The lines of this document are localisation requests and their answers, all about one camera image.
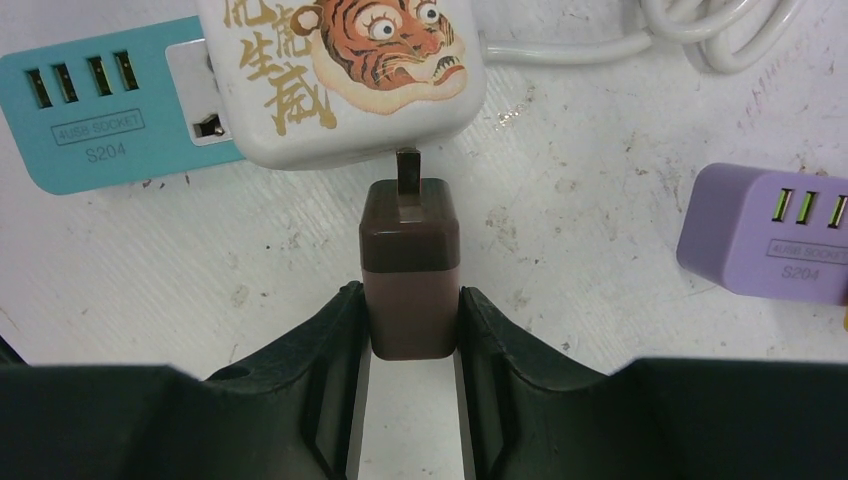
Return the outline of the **purple power strip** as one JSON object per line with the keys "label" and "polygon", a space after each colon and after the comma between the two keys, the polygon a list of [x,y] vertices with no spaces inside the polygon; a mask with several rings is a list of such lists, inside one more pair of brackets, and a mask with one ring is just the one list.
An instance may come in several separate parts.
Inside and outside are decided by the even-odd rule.
{"label": "purple power strip", "polygon": [[847,181],[713,163],[696,176],[679,265],[730,292],[847,303]]}

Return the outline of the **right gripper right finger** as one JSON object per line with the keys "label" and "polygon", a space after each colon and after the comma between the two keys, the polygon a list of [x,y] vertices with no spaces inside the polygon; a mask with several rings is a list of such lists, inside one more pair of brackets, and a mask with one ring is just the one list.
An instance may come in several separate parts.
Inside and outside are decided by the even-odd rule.
{"label": "right gripper right finger", "polygon": [[603,374],[480,290],[455,357],[469,479],[843,479],[843,364],[642,358]]}

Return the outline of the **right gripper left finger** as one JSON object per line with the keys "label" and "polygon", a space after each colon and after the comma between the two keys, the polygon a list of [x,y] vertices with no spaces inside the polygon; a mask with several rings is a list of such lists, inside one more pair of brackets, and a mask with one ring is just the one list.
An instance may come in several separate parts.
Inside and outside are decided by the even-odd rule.
{"label": "right gripper left finger", "polygon": [[364,288],[200,380],[168,365],[31,366],[1,347],[5,479],[354,479]]}

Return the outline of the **white cube socket adapter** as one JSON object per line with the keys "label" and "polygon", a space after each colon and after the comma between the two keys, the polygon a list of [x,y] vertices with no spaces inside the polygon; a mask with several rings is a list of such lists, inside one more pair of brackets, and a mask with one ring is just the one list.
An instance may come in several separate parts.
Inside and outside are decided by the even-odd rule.
{"label": "white cube socket adapter", "polygon": [[468,1],[200,1],[224,129],[247,161],[318,170],[459,135],[484,104]]}

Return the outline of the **teal power strip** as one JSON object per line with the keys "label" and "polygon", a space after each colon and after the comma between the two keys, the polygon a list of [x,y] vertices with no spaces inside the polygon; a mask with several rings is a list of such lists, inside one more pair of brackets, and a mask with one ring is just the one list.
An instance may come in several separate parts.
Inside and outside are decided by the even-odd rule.
{"label": "teal power strip", "polygon": [[241,159],[197,17],[7,54],[1,107],[54,195]]}

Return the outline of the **brown wall charger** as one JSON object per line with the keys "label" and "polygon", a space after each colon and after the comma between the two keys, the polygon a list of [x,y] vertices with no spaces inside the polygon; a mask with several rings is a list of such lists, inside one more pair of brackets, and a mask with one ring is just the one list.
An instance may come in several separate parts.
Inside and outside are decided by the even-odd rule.
{"label": "brown wall charger", "polygon": [[360,263],[374,353],[431,360],[457,345],[460,226],[449,184],[422,175],[416,148],[397,175],[373,183],[359,224]]}

